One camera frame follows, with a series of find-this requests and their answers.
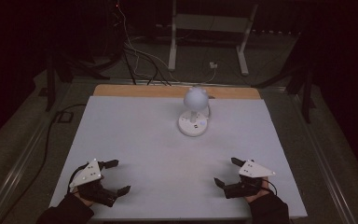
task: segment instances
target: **metal stand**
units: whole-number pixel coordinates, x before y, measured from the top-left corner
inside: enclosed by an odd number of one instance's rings
[[[237,46],[238,60],[241,67],[241,74],[244,76],[249,75],[248,66],[246,64],[245,56],[243,54],[248,41],[249,34],[252,30],[255,13],[258,5],[253,5],[253,9],[249,18],[230,18],[230,17],[214,17],[214,16],[201,16],[201,15],[186,15],[177,14],[176,0],[172,1],[172,38],[170,59],[168,61],[168,69],[175,70],[176,66],[176,30],[177,29],[191,29],[191,30],[208,30],[208,31],[225,31],[234,33],[243,33],[243,40]],[[214,21],[220,21],[221,25],[214,24]],[[200,22],[209,22],[211,25],[202,26]]]

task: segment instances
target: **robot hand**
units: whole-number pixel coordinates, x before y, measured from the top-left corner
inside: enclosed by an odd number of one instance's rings
[[[241,167],[239,171],[241,182],[226,185],[218,178],[214,179],[214,183],[225,192],[227,199],[256,195],[262,189],[262,177],[275,175],[275,172],[254,161],[241,161],[237,158],[231,158],[231,162]]]
[[[103,162],[94,159],[93,161],[78,167],[71,176],[68,192],[70,191],[70,188],[77,187],[81,198],[112,207],[116,199],[126,195],[131,188],[131,186],[127,186],[118,189],[116,192],[103,188],[103,185],[101,184],[101,170],[103,168],[108,169],[116,167],[117,165],[118,161],[116,160]],[[74,179],[75,174],[80,170],[83,171]]]

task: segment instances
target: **black sleeve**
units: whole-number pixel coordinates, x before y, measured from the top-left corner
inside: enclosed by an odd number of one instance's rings
[[[75,195],[69,193],[57,207],[50,207],[36,224],[86,224],[94,212]]]
[[[288,224],[289,209],[280,198],[270,193],[251,203],[253,224]]]

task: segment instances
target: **wooden table edge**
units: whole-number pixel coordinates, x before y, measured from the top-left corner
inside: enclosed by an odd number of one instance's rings
[[[190,86],[146,86],[100,84],[93,96],[132,96],[132,97],[173,97],[182,98]],[[261,99],[255,88],[202,87],[216,99]]]

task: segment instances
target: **table leg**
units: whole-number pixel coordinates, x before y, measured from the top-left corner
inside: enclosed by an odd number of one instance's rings
[[[243,76],[249,75],[248,65],[246,64],[245,55],[243,54],[243,52],[245,50],[245,46],[246,46],[246,42],[248,41],[249,34],[251,33],[251,30],[252,30],[252,24],[253,24],[253,21],[255,18],[255,13],[257,11],[257,7],[258,7],[258,5],[253,6],[251,16],[248,19],[248,22],[246,24],[246,29],[243,34],[242,43],[240,46],[237,46],[238,61],[240,63],[241,74]]]
[[[172,0],[172,37],[168,70],[174,71],[176,64],[176,0]]]

